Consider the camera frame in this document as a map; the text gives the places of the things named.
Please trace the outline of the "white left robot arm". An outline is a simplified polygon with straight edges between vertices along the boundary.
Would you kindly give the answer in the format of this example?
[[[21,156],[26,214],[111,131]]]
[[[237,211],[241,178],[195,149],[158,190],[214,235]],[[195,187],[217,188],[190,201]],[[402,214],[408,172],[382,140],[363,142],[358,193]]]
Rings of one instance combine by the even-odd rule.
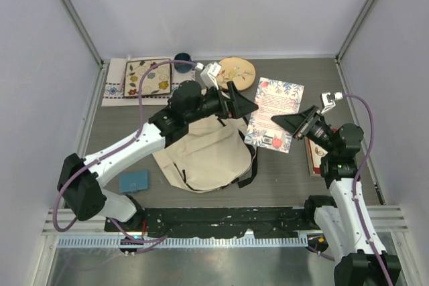
[[[140,159],[183,138],[193,122],[211,116],[240,119],[258,109],[239,93],[233,82],[227,86],[227,94],[215,87],[203,92],[196,81],[185,81],[174,91],[167,107],[150,117],[136,132],[92,155],[69,155],[58,180],[58,198],[67,203],[79,221],[101,215],[118,220],[127,231],[138,230],[143,222],[138,203],[129,196],[103,188]]]

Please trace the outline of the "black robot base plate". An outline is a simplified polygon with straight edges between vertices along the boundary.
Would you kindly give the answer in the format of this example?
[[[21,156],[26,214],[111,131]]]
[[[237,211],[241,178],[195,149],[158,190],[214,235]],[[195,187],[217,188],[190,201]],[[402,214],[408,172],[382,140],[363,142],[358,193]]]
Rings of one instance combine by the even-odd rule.
[[[297,237],[299,231],[318,230],[309,211],[301,207],[147,208],[137,232],[159,238]]]

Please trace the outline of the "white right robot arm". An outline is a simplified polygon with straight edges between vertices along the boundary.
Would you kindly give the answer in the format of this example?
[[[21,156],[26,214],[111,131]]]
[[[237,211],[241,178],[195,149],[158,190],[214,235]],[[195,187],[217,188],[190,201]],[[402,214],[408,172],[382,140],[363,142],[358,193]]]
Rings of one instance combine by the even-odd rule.
[[[320,175],[330,196],[310,196],[302,219],[307,227],[323,232],[335,261],[335,285],[395,285],[400,260],[381,242],[363,198],[356,163],[363,130],[352,123],[332,130],[316,106],[271,119],[293,138],[307,138],[327,152]]]

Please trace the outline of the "floral cover book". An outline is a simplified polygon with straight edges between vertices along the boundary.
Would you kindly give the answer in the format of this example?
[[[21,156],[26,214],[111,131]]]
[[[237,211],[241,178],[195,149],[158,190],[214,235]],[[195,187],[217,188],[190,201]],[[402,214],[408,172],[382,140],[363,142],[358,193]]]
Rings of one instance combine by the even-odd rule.
[[[288,153],[292,135],[272,121],[278,115],[296,114],[304,94],[304,86],[261,77],[254,103],[258,109],[251,113],[244,142],[255,147]]]

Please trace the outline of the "cream canvas backpack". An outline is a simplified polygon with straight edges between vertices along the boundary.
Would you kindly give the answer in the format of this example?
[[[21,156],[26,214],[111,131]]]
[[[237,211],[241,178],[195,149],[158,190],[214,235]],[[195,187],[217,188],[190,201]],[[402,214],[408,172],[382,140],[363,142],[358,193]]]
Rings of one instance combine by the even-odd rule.
[[[244,188],[258,172],[257,148],[245,143],[247,119],[211,116],[189,126],[188,134],[153,154],[171,186],[194,193]]]

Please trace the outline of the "red bordered book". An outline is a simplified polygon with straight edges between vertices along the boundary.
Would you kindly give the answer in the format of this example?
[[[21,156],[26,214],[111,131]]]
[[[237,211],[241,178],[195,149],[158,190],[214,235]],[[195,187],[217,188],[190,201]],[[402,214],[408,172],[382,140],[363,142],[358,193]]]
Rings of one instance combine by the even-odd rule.
[[[310,176],[320,175],[321,159],[328,153],[320,145],[313,142],[307,134],[305,138],[306,156],[308,162],[308,172]]]

